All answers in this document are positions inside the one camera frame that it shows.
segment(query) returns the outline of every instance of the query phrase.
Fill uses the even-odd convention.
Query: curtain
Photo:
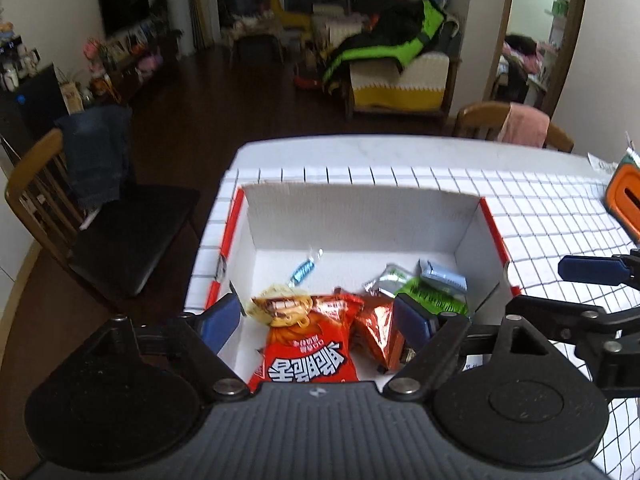
[[[203,50],[212,43],[212,39],[202,10],[202,0],[189,0],[189,9],[193,27],[193,45],[196,51]]]

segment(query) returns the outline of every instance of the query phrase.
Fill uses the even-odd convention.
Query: television
[[[98,0],[104,34],[108,38],[149,17],[149,0]]]

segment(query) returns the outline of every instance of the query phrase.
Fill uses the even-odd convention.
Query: grid pattern tablecloth
[[[592,178],[539,173],[441,168],[283,168],[228,171],[204,232],[185,308],[204,309],[236,188],[259,182],[322,182],[435,188],[486,197],[509,251],[508,276],[524,294],[596,304],[617,312],[640,304],[625,286],[562,282],[558,261],[566,254],[610,256],[635,245],[602,205],[605,184]],[[584,374],[586,364],[563,343],[556,347]],[[640,421],[635,399],[610,404],[609,427],[594,462],[617,480],[640,478]]]

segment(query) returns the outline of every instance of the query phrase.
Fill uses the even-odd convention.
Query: green snack bag
[[[401,292],[409,295],[409,297],[420,303],[432,314],[437,315],[441,312],[455,312],[457,314],[468,316],[469,310],[467,309],[466,304],[452,298],[444,292],[436,290],[430,285],[427,285],[427,283],[420,278],[410,279],[400,290],[398,290],[398,294]]]

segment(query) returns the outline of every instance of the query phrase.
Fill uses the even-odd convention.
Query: black chair seat
[[[131,187],[78,233],[69,266],[98,290],[137,296],[199,198],[194,189]]]

